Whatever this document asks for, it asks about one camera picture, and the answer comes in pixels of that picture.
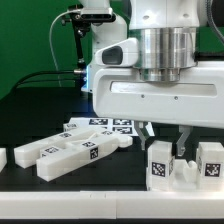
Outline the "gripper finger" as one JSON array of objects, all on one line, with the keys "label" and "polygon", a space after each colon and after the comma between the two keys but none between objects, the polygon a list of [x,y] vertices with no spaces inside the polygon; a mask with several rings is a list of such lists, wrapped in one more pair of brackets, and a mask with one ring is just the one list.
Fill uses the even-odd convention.
[{"label": "gripper finger", "polygon": [[146,141],[149,138],[147,126],[148,126],[147,122],[143,122],[143,121],[135,121],[134,122],[135,131],[141,140],[141,149],[142,150],[146,149]]},{"label": "gripper finger", "polygon": [[180,137],[177,140],[177,155],[178,156],[183,156],[185,153],[185,142],[188,139],[188,137],[190,136],[192,132],[192,127],[191,126],[183,126],[180,125],[179,126],[179,133],[180,133]]}]

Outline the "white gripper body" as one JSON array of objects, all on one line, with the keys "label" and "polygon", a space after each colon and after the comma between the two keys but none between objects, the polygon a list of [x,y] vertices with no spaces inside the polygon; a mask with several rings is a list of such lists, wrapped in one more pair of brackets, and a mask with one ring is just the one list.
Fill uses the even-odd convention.
[{"label": "white gripper body", "polygon": [[93,109],[100,117],[224,129],[224,61],[201,61],[177,82],[146,82],[133,67],[138,40],[95,53]]}]

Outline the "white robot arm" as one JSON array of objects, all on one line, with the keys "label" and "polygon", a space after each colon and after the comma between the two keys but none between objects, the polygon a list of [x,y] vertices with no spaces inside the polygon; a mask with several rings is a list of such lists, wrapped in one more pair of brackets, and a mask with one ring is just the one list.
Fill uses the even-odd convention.
[{"label": "white robot arm", "polygon": [[194,126],[224,129],[224,61],[195,58],[197,28],[214,24],[212,0],[130,0],[129,23],[112,18],[110,0],[80,2],[95,34],[97,115],[178,125],[179,156]]}]

